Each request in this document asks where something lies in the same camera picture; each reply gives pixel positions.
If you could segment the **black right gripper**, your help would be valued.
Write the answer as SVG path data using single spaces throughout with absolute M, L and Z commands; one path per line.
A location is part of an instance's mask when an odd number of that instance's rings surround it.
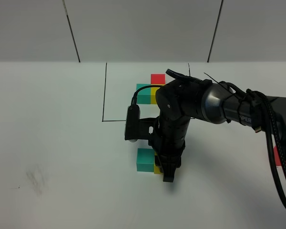
M 181 155 L 185 149 L 185 135 L 190 120 L 188 116 L 171 120 L 163 114 L 155 119 L 148 144 L 158 154 L 157 166 L 163 174 L 163 182 L 173 182 L 175 171 L 181 166 Z

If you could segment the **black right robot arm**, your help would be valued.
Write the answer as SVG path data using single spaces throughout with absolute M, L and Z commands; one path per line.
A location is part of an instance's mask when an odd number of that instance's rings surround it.
M 163 180 L 172 182 L 185 148 L 191 118 L 212 124 L 235 121 L 263 131 L 269 145 L 276 144 L 286 163 L 286 98 L 241 91 L 226 82 L 173 80 L 156 92 L 160 115 L 154 128 L 152 147 L 158 154 Z

